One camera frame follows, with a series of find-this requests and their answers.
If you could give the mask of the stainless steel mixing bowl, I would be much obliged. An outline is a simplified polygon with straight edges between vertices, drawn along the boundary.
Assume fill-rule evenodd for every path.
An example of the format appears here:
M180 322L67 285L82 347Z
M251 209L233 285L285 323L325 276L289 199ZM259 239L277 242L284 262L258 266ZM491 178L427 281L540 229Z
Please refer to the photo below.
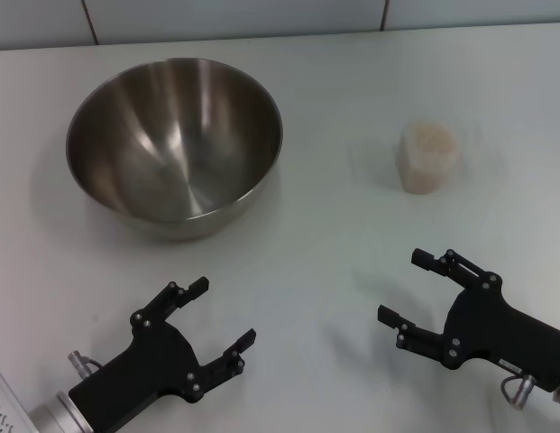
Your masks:
M246 72L216 60L144 63L102 83L66 136L79 188L143 235L212 235L253 206L274 174L280 110Z

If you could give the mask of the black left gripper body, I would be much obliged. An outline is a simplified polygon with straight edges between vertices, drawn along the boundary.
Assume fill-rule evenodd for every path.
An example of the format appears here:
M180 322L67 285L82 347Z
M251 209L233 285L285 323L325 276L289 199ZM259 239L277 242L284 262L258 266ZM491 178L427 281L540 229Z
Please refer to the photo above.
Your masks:
M69 391L94 433L115 433L159 398L173 395L188 403L204 397L200 365L189 342L173 326L140 327L116 358Z

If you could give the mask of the white printed label plate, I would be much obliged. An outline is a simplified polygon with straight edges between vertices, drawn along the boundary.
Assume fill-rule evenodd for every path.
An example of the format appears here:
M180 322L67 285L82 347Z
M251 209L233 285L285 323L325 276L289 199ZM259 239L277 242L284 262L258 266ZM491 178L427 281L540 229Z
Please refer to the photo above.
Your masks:
M0 374L0 433L38 433L2 374Z

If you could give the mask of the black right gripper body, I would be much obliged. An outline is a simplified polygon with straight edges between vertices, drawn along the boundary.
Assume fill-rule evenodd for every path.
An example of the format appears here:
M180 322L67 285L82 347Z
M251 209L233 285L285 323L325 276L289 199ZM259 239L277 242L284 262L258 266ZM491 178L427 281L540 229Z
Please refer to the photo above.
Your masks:
M560 330L512 308L501 287L462 291L443 339L441 364L450 370L478 358L517 377L531 375L546 392L560 385Z

